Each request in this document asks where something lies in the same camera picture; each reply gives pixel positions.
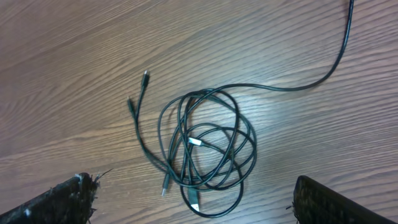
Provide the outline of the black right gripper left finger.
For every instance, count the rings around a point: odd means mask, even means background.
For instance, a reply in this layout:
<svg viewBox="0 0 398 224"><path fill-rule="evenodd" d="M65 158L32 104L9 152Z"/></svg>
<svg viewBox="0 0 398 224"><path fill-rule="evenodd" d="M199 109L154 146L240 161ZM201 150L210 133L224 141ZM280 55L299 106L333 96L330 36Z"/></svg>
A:
<svg viewBox="0 0 398 224"><path fill-rule="evenodd" d="M96 177L83 172L1 214L1 224L88 223L96 211L93 202L100 187Z"/></svg>

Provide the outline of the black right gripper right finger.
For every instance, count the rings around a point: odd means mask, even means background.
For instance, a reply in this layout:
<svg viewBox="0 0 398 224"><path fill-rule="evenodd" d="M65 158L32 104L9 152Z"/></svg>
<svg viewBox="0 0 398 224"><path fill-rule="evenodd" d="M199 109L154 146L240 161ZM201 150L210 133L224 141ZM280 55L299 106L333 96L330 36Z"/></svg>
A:
<svg viewBox="0 0 398 224"><path fill-rule="evenodd" d="M299 224L396 224L306 175L297 178L292 208Z"/></svg>

